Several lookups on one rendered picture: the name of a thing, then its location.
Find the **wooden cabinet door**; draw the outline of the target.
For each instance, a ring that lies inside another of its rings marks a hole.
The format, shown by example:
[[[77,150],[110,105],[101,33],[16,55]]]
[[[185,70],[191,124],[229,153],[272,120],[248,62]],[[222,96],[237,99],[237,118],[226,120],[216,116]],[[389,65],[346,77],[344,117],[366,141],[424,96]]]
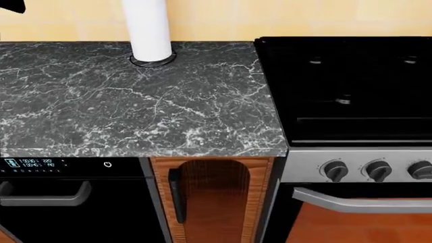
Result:
[[[274,157],[153,157],[165,219],[173,243],[253,243]],[[179,224],[170,169],[182,170],[187,215]]]

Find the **black round towel holder base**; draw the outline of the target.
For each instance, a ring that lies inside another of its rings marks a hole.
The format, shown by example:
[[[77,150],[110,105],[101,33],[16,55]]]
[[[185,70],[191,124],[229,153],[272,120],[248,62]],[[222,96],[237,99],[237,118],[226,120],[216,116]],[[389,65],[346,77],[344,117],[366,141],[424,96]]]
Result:
[[[168,58],[159,61],[139,61],[133,55],[129,56],[129,61],[131,64],[141,68],[157,68],[173,62],[176,57],[177,53],[172,51],[172,54]]]

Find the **white paper towel roll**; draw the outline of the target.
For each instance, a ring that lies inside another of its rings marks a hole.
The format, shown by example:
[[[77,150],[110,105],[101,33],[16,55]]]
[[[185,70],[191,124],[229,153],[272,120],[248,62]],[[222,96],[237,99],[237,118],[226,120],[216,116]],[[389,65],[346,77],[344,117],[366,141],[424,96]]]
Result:
[[[134,58],[143,62],[171,56],[166,0],[121,0]]]

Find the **dark stove knob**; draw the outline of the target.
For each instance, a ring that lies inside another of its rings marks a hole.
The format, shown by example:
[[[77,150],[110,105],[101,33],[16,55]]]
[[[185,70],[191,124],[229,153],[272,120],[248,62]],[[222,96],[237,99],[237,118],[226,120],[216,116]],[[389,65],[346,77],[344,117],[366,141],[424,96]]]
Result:
[[[374,182],[384,182],[391,173],[391,166],[382,159],[371,161],[364,166],[364,174]]]
[[[320,173],[331,182],[341,182],[348,175],[348,167],[342,160],[334,159],[324,163],[320,167]]]
[[[415,180],[432,180],[432,163],[429,161],[418,161],[410,165],[407,172]]]

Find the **black and steel stove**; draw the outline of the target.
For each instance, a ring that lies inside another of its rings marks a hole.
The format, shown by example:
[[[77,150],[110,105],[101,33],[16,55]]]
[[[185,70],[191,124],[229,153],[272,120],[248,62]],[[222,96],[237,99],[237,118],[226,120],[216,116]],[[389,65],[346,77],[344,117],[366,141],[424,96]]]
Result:
[[[306,188],[337,198],[432,200],[432,37],[291,36],[254,40],[288,144],[272,173],[259,243],[432,243],[432,214],[355,214],[292,198]],[[320,167],[340,159],[341,182]],[[374,182],[364,166],[392,168]]]

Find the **black dishwasher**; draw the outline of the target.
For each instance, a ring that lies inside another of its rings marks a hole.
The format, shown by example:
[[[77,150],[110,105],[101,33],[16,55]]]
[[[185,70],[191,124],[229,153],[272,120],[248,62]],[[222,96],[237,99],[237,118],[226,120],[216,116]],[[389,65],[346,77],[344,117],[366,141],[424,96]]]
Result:
[[[0,243],[171,243],[147,158],[2,157],[0,184],[10,196],[73,196],[76,207],[0,205]]]

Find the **black object at wall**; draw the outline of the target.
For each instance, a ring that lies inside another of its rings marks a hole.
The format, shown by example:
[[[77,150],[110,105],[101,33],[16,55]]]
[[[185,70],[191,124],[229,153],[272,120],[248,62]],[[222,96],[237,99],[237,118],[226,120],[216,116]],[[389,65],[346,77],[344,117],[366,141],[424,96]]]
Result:
[[[24,0],[0,0],[0,8],[17,14],[23,14],[26,11]]]

